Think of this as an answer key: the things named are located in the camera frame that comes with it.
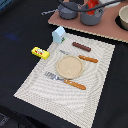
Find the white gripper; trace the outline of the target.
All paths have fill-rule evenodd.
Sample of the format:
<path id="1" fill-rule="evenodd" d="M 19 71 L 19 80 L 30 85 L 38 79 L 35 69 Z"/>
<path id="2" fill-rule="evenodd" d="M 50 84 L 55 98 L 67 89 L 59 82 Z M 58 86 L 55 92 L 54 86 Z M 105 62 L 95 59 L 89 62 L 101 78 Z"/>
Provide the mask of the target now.
<path id="1" fill-rule="evenodd" d="M 114 7 L 117 6 L 120 2 L 126 2 L 127 0 L 99 0 L 105 7 Z"/>

